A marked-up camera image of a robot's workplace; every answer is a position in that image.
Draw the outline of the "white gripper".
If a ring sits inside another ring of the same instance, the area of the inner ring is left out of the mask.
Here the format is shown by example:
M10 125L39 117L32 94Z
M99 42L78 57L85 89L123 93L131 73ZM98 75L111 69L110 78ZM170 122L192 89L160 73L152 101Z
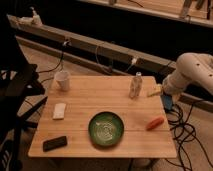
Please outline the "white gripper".
M180 88L177 88L172 84L172 82L170 80L170 76L167 76L163 80L162 85L157 84L155 87L150 89L147 92L147 96L148 97L160 96L162 94L162 89L163 89L163 92L167 95L175 95L175 94L179 94L181 92Z

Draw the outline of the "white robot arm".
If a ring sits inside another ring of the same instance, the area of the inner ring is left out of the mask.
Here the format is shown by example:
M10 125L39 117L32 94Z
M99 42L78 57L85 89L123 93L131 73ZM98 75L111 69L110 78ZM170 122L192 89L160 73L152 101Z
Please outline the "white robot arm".
M176 61L176 69L161 84L152 87L147 96L178 95L192 82L198 83L213 95L213 55L205 53L183 53Z

